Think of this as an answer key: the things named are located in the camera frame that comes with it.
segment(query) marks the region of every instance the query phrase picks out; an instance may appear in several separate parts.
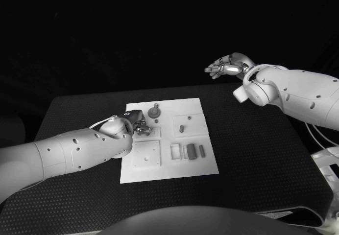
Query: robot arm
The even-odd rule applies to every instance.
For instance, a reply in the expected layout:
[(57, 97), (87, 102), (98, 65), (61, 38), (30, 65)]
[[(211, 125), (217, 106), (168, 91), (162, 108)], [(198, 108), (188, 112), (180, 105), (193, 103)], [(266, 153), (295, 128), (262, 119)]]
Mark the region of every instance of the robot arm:
[(85, 128), (0, 149), (0, 203), (35, 182), (123, 157), (134, 131), (151, 131), (141, 110), (112, 116), (98, 130)]
[(213, 79), (223, 74), (243, 74), (242, 86), (233, 91), (239, 103), (249, 99), (258, 106), (275, 105), (297, 120), (339, 130), (337, 79), (320, 73), (288, 70), (276, 65), (253, 65), (250, 62), (245, 55), (233, 53), (214, 61), (204, 72)]

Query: textured table surface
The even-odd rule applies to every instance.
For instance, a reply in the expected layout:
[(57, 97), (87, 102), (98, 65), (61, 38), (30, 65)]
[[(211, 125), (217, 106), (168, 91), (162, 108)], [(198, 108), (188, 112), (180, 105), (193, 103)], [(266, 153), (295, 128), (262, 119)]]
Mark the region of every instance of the textured table surface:
[(119, 184), (121, 159), (110, 159), (12, 194), (0, 231), (99, 231), (141, 212), (186, 205), (292, 211), (281, 221), (320, 226), (331, 190), (279, 108), (259, 107), (249, 100), (239, 104), (232, 95), (239, 86), (237, 82), (56, 97), (35, 141), (89, 127), (122, 113), (126, 103), (198, 98), (219, 174)]

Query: mounting hole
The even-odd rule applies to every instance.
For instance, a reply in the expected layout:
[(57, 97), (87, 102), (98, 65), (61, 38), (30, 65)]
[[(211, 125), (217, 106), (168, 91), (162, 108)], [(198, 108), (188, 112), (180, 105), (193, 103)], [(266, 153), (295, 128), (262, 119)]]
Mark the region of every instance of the mounting hole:
[(312, 109), (314, 108), (314, 106), (315, 106), (315, 103), (314, 102), (311, 102), (311, 104), (310, 104), (310, 109)]

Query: black tabletop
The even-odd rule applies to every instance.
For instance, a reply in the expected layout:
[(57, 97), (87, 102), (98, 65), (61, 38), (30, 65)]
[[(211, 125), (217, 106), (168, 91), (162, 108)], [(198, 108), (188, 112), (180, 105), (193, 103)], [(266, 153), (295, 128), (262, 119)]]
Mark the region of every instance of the black tabletop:
[(236, 82), (56, 97), (35, 141), (89, 127), (122, 113), (126, 103), (198, 98), (219, 174), (119, 184), (121, 159), (110, 159), (12, 194), (0, 229), (44, 235), (98, 231), (141, 212), (194, 205), (291, 211), (281, 221), (321, 226), (331, 189), (279, 108), (249, 100), (239, 104), (232, 95), (239, 86)]

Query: robotic hand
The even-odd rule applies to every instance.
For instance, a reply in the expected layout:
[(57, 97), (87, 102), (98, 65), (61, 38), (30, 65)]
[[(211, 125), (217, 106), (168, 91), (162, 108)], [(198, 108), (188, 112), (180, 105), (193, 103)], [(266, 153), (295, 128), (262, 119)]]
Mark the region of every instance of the robotic hand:
[(56, 135), (44, 140), (0, 149), (0, 203), (25, 186), (82, 171), (132, 149), (134, 131), (149, 133), (141, 110), (105, 119), (100, 128)]
[(242, 80), (242, 86), (233, 91), (239, 103), (249, 99), (258, 106), (275, 105), (297, 120), (339, 130), (339, 80), (334, 77), (278, 65), (255, 65), (240, 53), (219, 58), (204, 72), (211, 79), (227, 74)]

